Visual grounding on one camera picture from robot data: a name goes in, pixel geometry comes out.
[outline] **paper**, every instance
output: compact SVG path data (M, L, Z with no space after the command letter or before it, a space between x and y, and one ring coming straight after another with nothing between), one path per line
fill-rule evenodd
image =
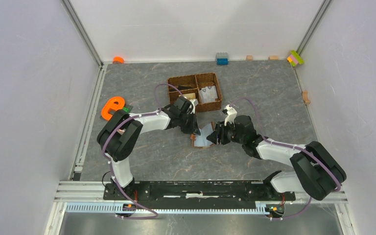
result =
M214 130L212 129L212 124L208 123L202 129L200 129L201 135L195 135L194 147L209 147L212 145L212 142L207 140L207 136L209 136Z
M217 89L215 86L201 88L200 96L202 103L215 102L215 99L218 99Z

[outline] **white wall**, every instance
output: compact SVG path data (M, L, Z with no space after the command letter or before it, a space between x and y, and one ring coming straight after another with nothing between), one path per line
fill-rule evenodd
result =
M288 56L322 0L71 0L104 61Z
M96 74L59 0L0 0L0 235L43 234Z
M333 1L303 58L316 132L347 173L359 234L376 234L376 1Z

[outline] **small box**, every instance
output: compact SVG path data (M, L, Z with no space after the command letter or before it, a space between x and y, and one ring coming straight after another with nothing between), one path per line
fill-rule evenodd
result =
M223 95L221 94L220 85L218 83L217 75L213 72L194 74L180 77L171 77L168 79L168 84L174 85L176 88L182 88L182 94L195 93L195 98L198 100L198 105L195 107L197 113L221 110ZM208 86L215 86L217 91L217 99L214 102L203 103L199 92L202 88ZM169 102L173 104L180 95L173 88L168 88Z

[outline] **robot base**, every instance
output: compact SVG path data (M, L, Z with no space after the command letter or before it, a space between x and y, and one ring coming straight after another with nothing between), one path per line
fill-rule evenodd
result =
M282 194L264 181L138 181L125 187L139 203L155 209L255 209L256 201L281 201ZM286 201L296 200L286 192ZM126 200L106 184L104 200Z

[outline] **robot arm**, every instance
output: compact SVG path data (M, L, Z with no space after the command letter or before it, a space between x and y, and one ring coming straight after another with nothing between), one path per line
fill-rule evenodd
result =
M272 144L274 140L269 138L264 140L256 133L249 116L236 116L237 112L228 105L223 112L227 118L223 122L217 122L215 131L207 139L214 144L237 142L242 144L242 148L250 157L273 160L293 167L294 172L275 172L266 179L277 192L306 192L320 201L336 188L334 180L326 171L310 156L295 147L312 152L340 183L346 180L344 170L319 142L296 145L276 141L280 145L292 145L293 148L274 145Z
M123 130L113 135L106 148L106 155L110 157L113 171L122 187L126 187L133 180L128 156L140 134L179 126L185 134L200 135L195 115L197 104L196 99L188 100L180 96L174 104L163 108L156 115L128 114L123 110L118 110L113 114L97 136L97 142L101 147L119 124L129 117L139 116L125 123Z

